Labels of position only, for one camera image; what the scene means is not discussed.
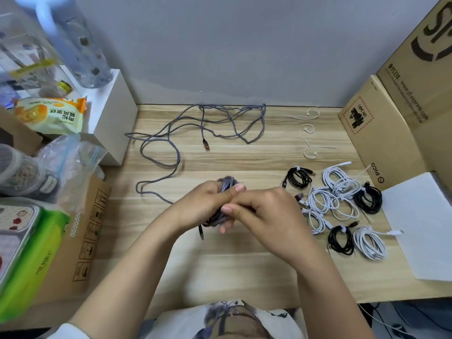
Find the hand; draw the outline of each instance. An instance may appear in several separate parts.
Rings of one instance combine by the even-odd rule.
[[[271,253],[292,266],[304,245],[316,245],[297,201],[282,188],[245,191],[222,212],[242,222]]]
[[[169,216],[169,221],[176,223],[177,229],[183,232],[205,223],[222,205],[246,190],[243,183],[238,183],[220,193],[222,185],[223,183],[218,181],[207,181],[198,185],[169,206],[162,216]],[[233,219],[226,220],[220,227],[231,227],[233,221]]]

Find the red dashed border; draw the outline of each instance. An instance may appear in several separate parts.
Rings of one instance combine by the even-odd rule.
[[[362,104],[365,106],[365,108],[366,108],[367,112],[369,113],[369,115],[371,116],[371,118],[370,118],[370,120],[369,120],[368,122],[366,122],[366,123],[364,124],[363,127],[361,127],[361,128],[355,133],[354,128],[353,128],[352,125],[350,125],[350,123],[348,122],[348,116],[346,116],[346,114],[348,113],[348,111],[350,110],[350,108],[352,108],[353,105],[358,101],[358,99],[361,99],[361,102],[360,102],[360,103],[362,103]],[[353,134],[358,134],[360,130],[364,129],[364,128],[365,128],[365,127],[373,120],[373,119],[375,119],[374,116],[372,115],[372,112],[369,110],[369,107],[367,107],[366,103],[364,102],[364,100],[363,100],[363,98],[362,98],[361,96],[358,96],[358,97],[355,99],[355,101],[347,108],[347,111],[346,111],[344,114],[342,114],[342,116],[343,116],[343,118],[345,119],[345,121],[347,122],[348,128],[350,129],[350,131],[351,131]]]

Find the bottle handle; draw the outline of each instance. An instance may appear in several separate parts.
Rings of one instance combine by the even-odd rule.
[[[64,64],[72,71],[81,71],[81,65],[75,54],[75,48],[72,48],[61,37],[58,27],[55,24],[52,16],[52,9],[49,5],[41,0],[36,4],[36,16],[41,24],[42,29],[46,33],[48,39],[52,42],[53,46],[61,56]]]

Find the person's right hand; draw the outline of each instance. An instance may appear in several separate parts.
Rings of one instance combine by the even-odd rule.
[[[290,265],[303,246],[316,245],[297,201],[282,188],[244,191],[222,212],[242,222],[262,245]]]

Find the shirt sleeve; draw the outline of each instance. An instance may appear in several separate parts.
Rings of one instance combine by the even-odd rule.
[[[90,339],[82,330],[71,324],[63,324],[48,339]]]

